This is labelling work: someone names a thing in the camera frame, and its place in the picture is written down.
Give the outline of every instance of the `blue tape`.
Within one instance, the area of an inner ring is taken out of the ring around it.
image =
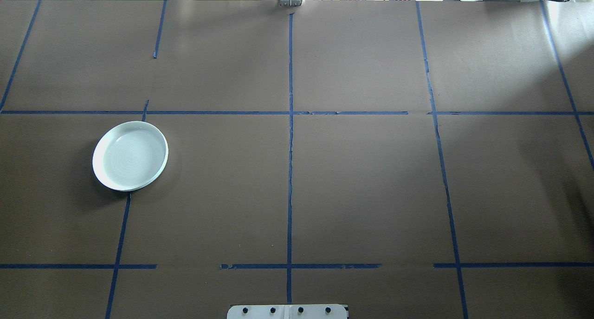
[[[289,14],[289,184],[287,215],[287,264],[293,262],[293,14]],[[287,304],[292,301],[292,272],[287,268]]]
[[[471,116],[573,116],[570,111],[431,111],[428,115],[471,115]]]
[[[163,21],[165,20],[165,9],[167,8],[167,0],[163,0],[163,8],[161,9],[161,21],[159,21],[159,31],[157,32],[157,42],[155,43],[155,51],[153,58],[157,59],[159,54],[159,43],[161,42],[161,32],[163,31]]]
[[[8,93],[10,92],[10,87],[13,85],[14,76],[17,73],[17,68],[19,67],[19,63],[21,62],[21,57],[23,56],[23,52],[25,50],[25,45],[27,45],[27,40],[31,35],[31,30],[33,28],[33,24],[35,23],[35,19],[37,18],[37,14],[39,12],[39,6],[41,6],[41,0],[38,0],[37,5],[35,6],[35,10],[33,12],[33,16],[31,17],[31,21],[29,22],[29,27],[27,28],[27,33],[25,33],[25,38],[23,38],[23,43],[21,44],[21,49],[19,50],[19,54],[17,55],[17,59],[14,62],[13,71],[10,73],[10,78],[8,79],[8,84],[6,84],[6,89],[4,90],[4,96],[2,96],[2,101],[0,101],[0,114],[2,113],[2,109],[4,109],[4,103],[6,103],[6,99],[8,97]]]
[[[287,304],[293,303],[293,271],[287,268]]]
[[[408,115],[408,111],[296,111],[295,115]]]
[[[594,267],[594,262],[484,262],[484,263],[436,263],[433,268],[563,268]]]
[[[147,111],[147,114],[154,115],[288,115],[288,111],[201,111],[201,110],[153,110]]]
[[[89,111],[68,111],[68,110],[7,110],[7,115],[142,115],[142,111],[121,111],[121,110],[89,110]]]
[[[331,263],[331,264],[299,264],[299,263],[255,263],[255,264],[221,264],[221,270],[236,269],[377,269],[381,263]]]
[[[542,18],[545,22],[545,31],[547,32],[547,37],[549,39],[549,43],[551,43],[551,48],[553,50],[553,54],[555,55],[555,60],[557,62],[557,66],[559,67],[559,72],[561,73],[561,78],[563,79],[563,85],[565,85],[565,90],[567,92],[567,97],[569,97],[569,102],[571,103],[571,108],[573,109],[573,114],[575,116],[575,120],[577,121],[577,126],[580,128],[581,139],[584,141],[584,147],[586,148],[586,152],[588,154],[588,159],[590,159],[590,165],[592,169],[594,169],[594,158],[592,158],[592,151],[590,150],[590,145],[588,144],[588,139],[586,138],[586,133],[584,132],[584,127],[581,124],[580,114],[577,111],[577,107],[575,105],[575,101],[573,100],[573,95],[571,95],[571,89],[569,88],[569,82],[567,82],[567,76],[565,75],[565,71],[563,70],[563,65],[561,64],[561,59],[559,58],[559,53],[557,52],[555,41],[553,40],[553,36],[551,33],[551,27],[549,25],[549,18],[547,17],[547,12],[545,11],[545,4],[541,1],[541,12]]]
[[[142,121],[147,121],[147,109],[149,108],[149,100],[147,99],[146,104],[144,105],[144,110],[142,111]]]
[[[441,138],[439,137],[439,124],[437,122],[437,110],[435,108],[435,99],[433,97],[433,87],[431,86],[431,78],[429,77],[429,61],[427,60],[427,48],[425,46],[425,33],[423,31],[423,21],[420,14],[420,5],[416,1],[416,14],[419,21],[420,44],[423,50],[423,61],[425,63],[425,74],[427,78],[427,88],[429,90],[429,99],[431,101],[431,112],[433,117],[433,128],[435,130],[435,139],[437,140],[437,150],[439,152],[439,163],[441,165],[441,176],[444,182],[445,197],[447,199],[448,217],[450,218],[450,233],[452,235],[452,245],[454,247],[454,259],[456,264],[460,264],[460,254],[458,252],[458,239],[456,237],[456,226],[454,225],[454,212],[452,211],[452,200],[450,199],[450,188],[447,182],[446,163],[444,162],[443,149],[441,148]],[[466,306],[466,292],[464,290],[464,279],[462,277],[462,269],[457,267],[458,273],[458,289],[460,291],[460,300],[462,302],[462,314],[464,319],[468,319],[468,309]]]
[[[119,243],[117,244],[117,254],[115,256],[115,265],[113,267],[112,284],[110,287],[110,297],[108,298],[108,308],[105,312],[105,319],[110,319],[110,316],[111,316],[113,295],[115,294],[115,285],[117,283],[117,271],[119,270],[119,260],[122,257],[123,238],[126,234],[126,224],[128,222],[128,212],[130,211],[131,200],[132,200],[132,193],[128,193],[128,198],[126,199],[126,209],[123,212],[122,229],[119,233]]]
[[[293,269],[377,269],[380,263],[293,264]]]

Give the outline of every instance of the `white mounting plate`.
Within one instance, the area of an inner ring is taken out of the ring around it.
[[[348,319],[349,313],[339,304],[303,304],[272,306],[232,306],[227,319]]]

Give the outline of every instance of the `white plate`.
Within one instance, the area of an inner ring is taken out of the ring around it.
[[[93,171],[108,188],[137,190],[159,177],[168,156],[167,140],[159,129],[146,122],[126,122],[97,143]]]

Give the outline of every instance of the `grid line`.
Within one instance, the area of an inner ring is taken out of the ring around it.
[[[293,110],[293,14],[289,14],[289,111],[265,111],[267,114],[289,115],[289,175],[288,175],[288,203],[287,203],[287,263],[277,264],[221,264],[221,270],[243,269],[286,269],[287,272],[287,304],[293,302],[292,270],[293,269],[376,269],[381,264],[293,264],[293,116],[295,115],[407,115],[407,111],[294,111]]]
[[[19,67],[19,63],[21,62],[21,57],[23,56],[23,52],[25,51],[25,46],[27,45],[27,40],[29,39],[29,35],[31,35],[31,30],[33,29],[33,24],[35,23],[35,19],[37,18],[37,14],[39,12],[40,6],[41,6],[41,0],[38,0],[38,3],[35,6],[35,10],[33,11],[33,15],[31,17],[31,21],[29,22],[29,27],[27,28],[27,33],[25,33],[25,37],[23,38],[23,43],[21,44],[21,48],[19,49],[19,54],[17,55],[17,59],[14,62],[13,71],[10,73],[10,78],[8,78],[8,83],[6,84],[6,89],[4,90],[4,95],[2,96],[2,101],[0,101],[0,114],[2,113],[2,109],[4,109],[4,104],[6,103],[6,99],[8,98],[8,93],[10,92],[10,87],[13,85],[14,76],[15,76],[15,74],[17,74],[17,68]]]
[[[594,267],[594,262],[477,262],[477,263],[436,263],[433,268],[559,268]]]
[[[161,43],[161,31],[163,31],[163,21],[165,20],[165,10],[167,9],[167,0],[163,0],[163,8],[161,8],[161,21],[159,21],[159,31],[157,32],[157,41],[155,42],[155,50],[153,51],[153,58],[157,59],[159,55],[159,43]]]
[[[555,55],[555,60],[559,67],[559,73],[561,74],[561,78],[563,79],[563,86],[565,86],[565,90],[567,92],[567,97],[569,97],[569,102],[571,103],[571,108],[573,109],[573,115],[575,116],[575,121],[577,122],[577,126],[580,129],[581,139],[584,141],[584,147],[586,148],[586,152],[588,153],[588,159],[590,160],[590,165],[592,166],[592,169],[594,169],[594,158],[592,158],[592,151],[590,150],[590,145],[588,144],[588,139],[586,138],[586,133],[584,132],[584,127],[581,124],[580,114],[577,111],[577,107],[575,105],[573,95],[571,95],[571,88],[569,88],[569,82],[567,82],[567,76],[565,75],[565,70],[563,70],[563,65],[561,63],[561,59],[559,58],[559,52],[557,52],[557,49],[555,46],[555,40],[553,40],[553,36],[551,33],[551,27],[549,26],[549,18],[547,17],[547,12],[545,10],[545,2],[540,1],[540,4],[541,4],[542,18],[543,18],[543,21],[545,24],[545,32],[547,33],[547,38],[549,40],[549,43],[551,44],[553,54]]]
[[[289,187],[287,217],[287,304],[293,302],[293,14],[289,14]]]
[[[468,309],[466,306],[466,292],[464,290],[464,279],[462,277],[462,268],[460,267],[460,254],[458,252],[458,239],[456,237],[456,226],[454,224],[454,212],[452,211],[452,200],[450,199],[450,188],[447,182],[446,163],[444,162],[443,149],[441,148],[441,138],[439,137],[439,123],[437,122],[437,109],[435,108],[435,99],[433,98],[433,87],[429,77],[429,61],[427,59],[427,48],[425,45],[425,34],[423,32],[423,21],[420,14],[420,4],[416,4],[416,13],[419,20],[420,45],[423,50],[423,61],[425,63],[425,74],[427,78],[427,89],[429,90],[429,99],[431,101],[431,113],[433,118],[433,128],[435,129],[435,140],[437,141],[437,152],[439,153],[439,164],[441,166],[441,176],[445,188],[445,198],[447,201],[448,218],[450,219],[450,233],[452,235],[452,246],[454,249],[454,259],[456,260],[456,272],[458,273],[458,289],[460,291],[460,300],[462,302],[462,314],[464,319],[468,319]]]
[[[115,256],[115,264],[113,265],[113,276],[110,288],[110,297],[108,298],[108,308],[105,312],[105,319],[110,319],[111,309],[113,304],[113,297],[115,296],[115,286],[117,283],[117,272],[119,271],[119,261],[122,257],[123,238],[126,234],[126,224],[128,222],[128,212],[130,211],[130,202],[132,200],[132,193],[128,193],[126,199],[126,209],[123,212],[122,228],[119,232],[119,243],[117,244],[117,254]]]
[[[5,115],[259,115],[288,116],[289,111],[233,110],[4,110]],[[405,116],[408,111],[293,111],[294,116]],[[575,116],[572,111],[430,111],[429,116]],[[578,111],[594,116],[594,111]]]

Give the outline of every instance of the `plate rim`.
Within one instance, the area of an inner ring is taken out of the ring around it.
[[[155,173],[155,175],[153,175],[147,181],[144,181],[141,184],[135,185],[135,186],[116,186],[116,185],[114,185],[115,182],[108,180],[109,177],[106,175],[106,172],[104,171],[104,169],[103,169],[103,173],[105,174],[106,179],[102,179],[101,176],[97,175],[96,168],[97,167],[103,168],[103,159],[104,159],[104,155],[105,155],[104,151],[107,150],[107,148],[104,148],[102,155],[99,156],[98,148],[100,145],[102,145],[102,143],[104,143],[104,141],[106,141],[108,139],[108,135],[110,133],[121,128],[121,126],[130,126],[130,125],[134,125],[134,124],[144,125],[144,126],[148,127],[150,130],[153,130],[153,131],[156,131],[157,133],[159,133],[159,135],[163,139],[163,143],[165,146],[165,155],[163,156],[163,162],[161,163],[161,166],[159,167],[159,170]],[[121,123],[121,124],[118,124],[118,125],[112,127],[104,135],[102,135],[101,139],[98,140],[97,145],[95,145],[95,149],[93,150],[93,158],[92,158],[91,164],[93,166],[93,173],[95,174],[95,178],[101,184],[103,184],[104,186],[106,186],[107,188],[110,188],[112,190],[117,190],[117,191],[121,191],[121,192],[130,192],[130,191],[139,190],[141,188],[144,188],[147,185],[151,184],[153,181],[155,181],[159,177],[159,175],[161,175],[163,170],[165,169],[165,165],[167,164],[168,159],[169,159],[169,144],[167,143],[167,139],[165,138],[165,135],[163,134],[163,132],[161,132],[161,130],[159,130],[158,127],[156,127],[155,125],[150,124],[148,122],[143,122],[141,120],[131,120],[129,122],[124,122],[124,123]]]

